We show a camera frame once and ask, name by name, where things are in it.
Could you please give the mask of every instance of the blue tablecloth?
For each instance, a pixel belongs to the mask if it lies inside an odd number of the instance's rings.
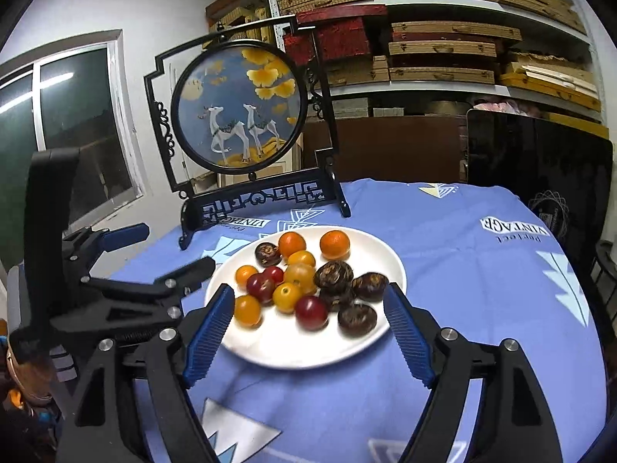
[[[503,188],[370,179],[343,188],[348,219],[335,205],[249,207],[197,233],[184,252],[180,229],[171,231],[114,278],[151,282],[203,255],[222,263],[249,241],[303,226],[371,233],[403,261],[412,304],[441,326],[480,343],[519,340],[547,397],[564,461],[576,462],[604,426],[604,364],[582,290],[541,220]],[[203,299],[202,289],[185,298],[184,310]],[[480,385],[471,382],[450,463],[464,460]],[[221,347],[208,376],[189,391],[221,463],[396,462],[428,394],[391,333],[356,357],[299,372],[261,368]],[[167,462],[144,383],[138,395],[155,462]]]

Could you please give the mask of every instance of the red box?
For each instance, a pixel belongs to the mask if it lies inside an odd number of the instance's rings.
[[[331,22],[317,27],[317,38],[325,61],[371,54],[361,17]],[[296,64],[306,64],[313,57],[309,34],[285,35],[285,52]]]

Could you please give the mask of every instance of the orange fruit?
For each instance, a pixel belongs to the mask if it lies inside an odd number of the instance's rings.
[[[261,322],[261,305],[256,297],[248,294],[237,297],[233,316],[244,327],[256,327]]]
[[[304,263],[315,268],[317,261],[315,261],[315,256],[312,255],[309,251],[299,250],[298,252],[294,252],[287,258],[287,263],[290,265],[295,263]]]
[[[346,233],[341,230],[331,230],[325,233],[319,241],[319,248],[326,259],[341,259],[349,252],[351,243]]]
[[[295,303],[302,297],[300,286],[291,282],[282,283],[277,287],[272,295],[276,309],[284,314],[292,314],[294,312]]]
[[[243,291],[246,290],[246,281],[249,280],[249,276],[255,275],[255,273],[259,273],[259,271],[251,265],[240,266],[239,269],[236,270],[236,284]]]
[[[295,263],[289,265],[285,274],[283,275],[283,281],[290,282],[300,287],[302,295],[313,294],[317,287],[313,281],[315,276],[315,268],[304,263]]]
[[[288,231],[283,233],[278,240],[278,251],[283,257],[289,257],[298,250],[306,250],[307,243],[299,233],[295,231]]]

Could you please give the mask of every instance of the white plate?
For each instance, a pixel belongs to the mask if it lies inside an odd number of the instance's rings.
[[[296,230],[306,240],[307,250],[317,259],[317,268],[327,261],[319,249],[319,240],[330,230],[341,230],[349,236],[351,253],[346,261],[354,270],[354,276],[366,272],[382,273],[390,282],[399,284],[403,293],[405,292],[407,278],[399,256],[384,242],[363,231],[341,226],[308,226]],[[229,284],[236,297],[245,294],[245,291],[238,289],[234,279],[236,270],[242,265],[253,265],[259,269],[255,259],[255,247],[261,242],[277,245],[283,233],[285,232],[273,233],[246,245],[221,265],[212,276],[206,291],[205,304],[221,283]],[[294,315],[283,315],[270,307],[263,309],[263,322],[255,330],[243,328],[232,318],[223,337],[223,346],[249,362],[276,369],[308,369],[339,362],[372,345],[390,327],[384,314],[383,303],[372,306],[377,311],[377,325],[361,338],[344,336],[339,330],[337,314],[334,312],[329,315],[328,324],[323,330],[309,332],[298,326]]]

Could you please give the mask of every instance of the window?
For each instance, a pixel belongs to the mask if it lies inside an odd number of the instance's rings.
[[[109,42],[45,57],[0,79],[0,262],[6,270],[24,256],[25,187],[33,152],[81,148],[72,231],[141,194],[116,64],[116,42]]]

